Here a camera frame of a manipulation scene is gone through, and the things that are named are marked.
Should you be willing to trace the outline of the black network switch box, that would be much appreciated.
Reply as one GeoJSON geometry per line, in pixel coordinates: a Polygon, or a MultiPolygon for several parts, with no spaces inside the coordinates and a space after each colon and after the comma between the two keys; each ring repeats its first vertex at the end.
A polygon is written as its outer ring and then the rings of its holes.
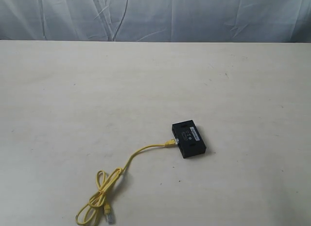
{"type": "Polygon", "coordinates": [[[183,158],[206,152],[207,147],[193,120],[172,124],[172,133],[183,158]]]}

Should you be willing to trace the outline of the white backdrop curtain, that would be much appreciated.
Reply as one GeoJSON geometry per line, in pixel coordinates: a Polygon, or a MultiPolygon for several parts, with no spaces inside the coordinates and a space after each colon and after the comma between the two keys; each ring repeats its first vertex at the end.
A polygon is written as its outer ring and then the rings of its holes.
{"type": "Polygon", "coordinates": [[[310,42],[311,0],[0,0],[0,37],[310,42]]]}

